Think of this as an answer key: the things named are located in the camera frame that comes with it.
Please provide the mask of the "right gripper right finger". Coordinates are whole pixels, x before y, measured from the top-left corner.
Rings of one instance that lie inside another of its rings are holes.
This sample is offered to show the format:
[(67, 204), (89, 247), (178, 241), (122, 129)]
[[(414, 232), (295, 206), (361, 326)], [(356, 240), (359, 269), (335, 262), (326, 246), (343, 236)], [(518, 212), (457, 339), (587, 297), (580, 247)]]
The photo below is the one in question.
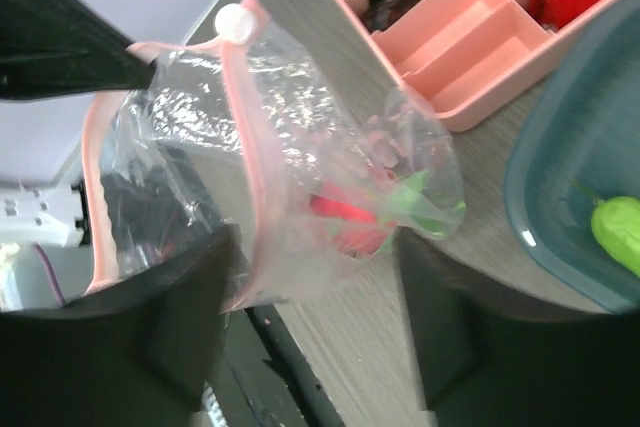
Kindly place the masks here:
[(639, 313), (529, 295), (410, 229), (397, 271), (424, 407), (441, 426), (635, 426)]

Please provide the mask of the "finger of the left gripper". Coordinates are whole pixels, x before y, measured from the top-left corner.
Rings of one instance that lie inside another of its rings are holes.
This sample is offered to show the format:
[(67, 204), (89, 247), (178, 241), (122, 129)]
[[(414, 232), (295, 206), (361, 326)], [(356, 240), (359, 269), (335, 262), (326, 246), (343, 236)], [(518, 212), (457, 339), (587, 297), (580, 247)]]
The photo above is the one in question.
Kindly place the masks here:
[(1, 99), (149, 87), (155, 63), (80, 0), (1, 0)]

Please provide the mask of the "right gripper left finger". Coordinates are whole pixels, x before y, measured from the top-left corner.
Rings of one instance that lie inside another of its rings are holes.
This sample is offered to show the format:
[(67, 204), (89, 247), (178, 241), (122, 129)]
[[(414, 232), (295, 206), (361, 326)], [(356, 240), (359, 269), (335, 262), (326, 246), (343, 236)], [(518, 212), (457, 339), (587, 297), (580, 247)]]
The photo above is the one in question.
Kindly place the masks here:
[(223, 227), (176, 257), (57, 309), (1, 317), (1, 422), (187, 426), (220, 343), (238, 257)]

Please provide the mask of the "pink dragon fruit toy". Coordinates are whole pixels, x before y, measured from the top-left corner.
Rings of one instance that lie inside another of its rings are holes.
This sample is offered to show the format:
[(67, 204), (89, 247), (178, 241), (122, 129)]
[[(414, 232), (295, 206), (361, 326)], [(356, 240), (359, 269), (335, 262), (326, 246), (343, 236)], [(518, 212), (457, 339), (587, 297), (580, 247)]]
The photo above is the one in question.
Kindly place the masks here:
[(420, 115), (373, 116), (362, 128), (373, 157), (384, 171), (380, 200), (364, 191), (326, 182), (310, 197), (311, 211), (329, 221), (331, 244), (352, 257), (391, 250), (399, 226), (441, 240), (466, 213), (461, 170), (451, 134)]

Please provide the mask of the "clear pink zip top bag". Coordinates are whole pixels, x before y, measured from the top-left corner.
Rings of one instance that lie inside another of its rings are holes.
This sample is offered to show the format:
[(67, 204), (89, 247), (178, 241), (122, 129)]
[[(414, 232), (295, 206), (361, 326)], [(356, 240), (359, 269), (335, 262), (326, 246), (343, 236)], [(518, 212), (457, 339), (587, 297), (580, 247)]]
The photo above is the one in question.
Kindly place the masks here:
[[(89, 291), (174, 257), (232, 225), (242, 254), (225, 310), (333, 290), (373, 256), (331, 244), (310, 197), (326, 182), (380, 200), (383, 168), (311, 54), (258, 0), (222, 7), (207, 42), (141, 42), (148, 88), (97, 94), (82, 137), (94, 252)], [(376, 114), (444, 125), (408, 89)]]

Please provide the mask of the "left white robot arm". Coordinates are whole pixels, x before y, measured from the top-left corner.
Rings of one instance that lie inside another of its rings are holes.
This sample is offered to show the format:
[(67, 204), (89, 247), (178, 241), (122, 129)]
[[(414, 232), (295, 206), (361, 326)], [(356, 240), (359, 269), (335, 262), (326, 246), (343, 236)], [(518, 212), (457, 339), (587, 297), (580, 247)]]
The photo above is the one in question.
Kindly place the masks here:
[[(48, 100), (142, 90), (155, 66), (129, 52), (129, 40), (80, 0), (1, 0), (1, 98)], [(1, 192), (1, 240), (77, 247), (91, 239), (84, 185)]]

